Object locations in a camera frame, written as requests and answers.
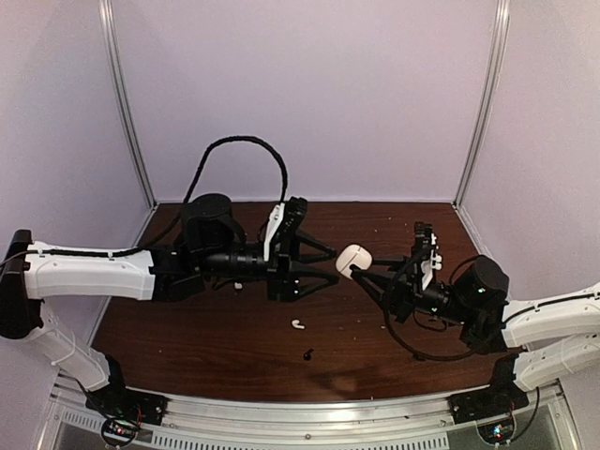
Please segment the brown wooden surface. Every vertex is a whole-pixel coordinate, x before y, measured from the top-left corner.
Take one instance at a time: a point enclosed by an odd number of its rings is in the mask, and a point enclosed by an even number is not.
[[[234,215],[253,237],[271,208],[239,203]],[[161,205],[146,237],[175,211],[174,205]],[[360,243],[373,255],[399,256],[410,254],[416,220],[431,222],[439,236],[441,279],[475,253],[448,204],[311,203],[303,229],[338,251]],[[334,270],[333,262],[324,266]],[[292,328],[293,319],[306,329]],[[465,350],[458,330],[431,333],[412,320],[397,327],[424,351]],[[486,383],[498,357],[414,361],[384,329],[381,311],[346,278],[294,304],[267,301],[263,283],[248,284],[239,295],[230,287],[208,288],[175,304],[114,299],[95,346],[121,362],[131,386],[233,400],[398,398],[466,388]],[[305,361],[310,348],[312,359]]]

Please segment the white backdrop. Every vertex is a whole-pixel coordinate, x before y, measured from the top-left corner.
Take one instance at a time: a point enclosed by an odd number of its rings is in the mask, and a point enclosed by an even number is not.
[[[133,171],[97,0],[0,3],[0,258],[19,228],[65,246],[128,247],[147,210]],[[89,338],[100,299],[52,307]],[[0,338],[0,449],[32,448],[55,370]]]
[[[160,201],[203,149],[256,134],[310,200],[450,201],[469,149],[496,2],[123,0],[114,17]],[[275,199],[258,148],[215,153],[199,191]]]
[[[600,280],[600,6],[513,0],[500,84],[465,208],[513,298]],[[597,449],[600,367],[562,380]]]

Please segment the ventilation grille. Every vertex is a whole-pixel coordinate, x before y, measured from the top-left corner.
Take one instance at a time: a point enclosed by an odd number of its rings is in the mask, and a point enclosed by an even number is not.
[[[74,425],[75,427],[89,429],[90,431],[100,432],[102,420],[97,417],[85,414],[83,412],[65,411],[63,422]]]
[[[238,444],[223,444],[209,443],[206,440],[184,438],[181,436],[174,437],[167,433],[155,432],[152,440],[152,446],[161,450],[271,450],[277,447],[253,447]],[[386,445],[372,445],[362,447],[342,447],[339,445],[326,446],[327,449],[344,449],[344,450],[449,450],[448,438],[445,433],[438,433],[424,438],[402,439],[395,442],[387,442]]]

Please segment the white panel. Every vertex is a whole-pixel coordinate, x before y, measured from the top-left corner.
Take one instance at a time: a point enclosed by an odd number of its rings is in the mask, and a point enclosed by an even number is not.
[[[0,2],[0,254],[13,232],[127,247],[147,211],[116,110],[98,1]],[[52,301],[89,338],[100,299]],[[54,370],[0,339],[0,449],[29,449]]]
[[[114,2],[154,191],[181,200],[203,149],[273,144],[310,200],[448,201],[488,63],[492,0]],[[199,192],[274,200],[277,166],[231,145]]]
[[[600,279],[600,4],[513,0],[500,85],[466,200],[514,298]],[[598,375],[565,378],[597,448]]]

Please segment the robotic arm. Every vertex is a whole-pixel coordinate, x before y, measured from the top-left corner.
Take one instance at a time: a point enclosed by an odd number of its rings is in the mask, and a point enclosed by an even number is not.
[[[488,388],[450,397],[456,423],[527,406],[527,391],[600,363],[600,283],[565,295],[509,302],[508,276],[480,255],[465,262],[471,264],[456,281],[451,277],[445,284],[436,279],[442,257],[431,225],[417,222],[414,230],[410,257],[373,259],[353,245],[340,254],[336,266],[397,322],[418,311],[461,327],[460,340],[469,351],[455,356],[419,352],[390,329],[417,359],[457,361],[475,353],[509,353],[496,363]],[[556,338],[526,351],[534,342]]]
[[[226,278],[221,286],[264,280],[270,300],[293,302],[338,283],[337,276],[310,266],[336,252],[300,230],[307,206],[294,197],[276,205],[263,242],[247,240],[230,199],[220,194],[184,204],[182,232],[169,246],[136,251],[56,247],[34,242],[27,230],[17,231],[0,271],[0,336],[30,342],[73,376],[89,408],[159,425],[166,398],[127,389],[117,361],[76,337],[43,299],[110,295],[173,302],[201,293],[205,281]],[[301,245],[318,253],[302,254]]]

